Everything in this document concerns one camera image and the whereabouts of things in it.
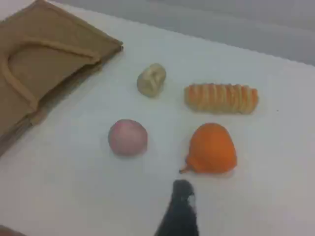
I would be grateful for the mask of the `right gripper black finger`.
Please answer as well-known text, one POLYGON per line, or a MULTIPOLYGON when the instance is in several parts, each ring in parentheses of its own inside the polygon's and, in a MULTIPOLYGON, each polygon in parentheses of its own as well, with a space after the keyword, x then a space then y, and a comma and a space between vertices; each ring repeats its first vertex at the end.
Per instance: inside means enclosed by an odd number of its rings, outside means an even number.
POLYGON ((169 205, 155 235, 199 235, 195 203, 195 193, 192 184, 185 179, 175 180, 169 205))

